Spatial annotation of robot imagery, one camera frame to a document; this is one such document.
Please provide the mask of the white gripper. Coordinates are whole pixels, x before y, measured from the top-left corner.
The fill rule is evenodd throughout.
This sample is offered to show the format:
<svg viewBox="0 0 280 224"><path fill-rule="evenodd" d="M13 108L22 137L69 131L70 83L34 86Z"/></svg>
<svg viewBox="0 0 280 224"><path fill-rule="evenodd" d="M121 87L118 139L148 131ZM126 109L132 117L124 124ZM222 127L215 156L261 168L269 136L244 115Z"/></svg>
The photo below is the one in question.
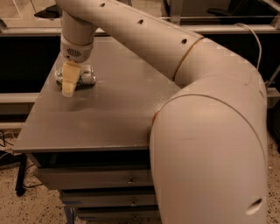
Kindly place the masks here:
<svg viewBox="0 0 280 224"><path fill-rule="evenodd" d="M75 41L68 40L64 35L60 38L60 51L67 60L63 64L62 72L62 95L72 97L78 79L81 74L81 66L78 63L83 63L89 59L94 46L94 37L82 35Z"/></svg>

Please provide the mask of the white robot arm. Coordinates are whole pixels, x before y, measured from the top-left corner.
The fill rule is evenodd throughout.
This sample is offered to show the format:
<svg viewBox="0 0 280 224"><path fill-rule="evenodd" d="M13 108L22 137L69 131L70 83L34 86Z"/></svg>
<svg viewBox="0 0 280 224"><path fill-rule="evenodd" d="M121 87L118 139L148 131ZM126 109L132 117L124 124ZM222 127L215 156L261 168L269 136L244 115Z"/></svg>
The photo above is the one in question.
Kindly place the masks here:
<svg viewBox="0 0 280 224"><path fill-rule="evenodd" d="M243 57L117 0L55 0L62 45L97 29L178 86L155 114L150 166L163 224L266 224L267 94Z"/></svg>

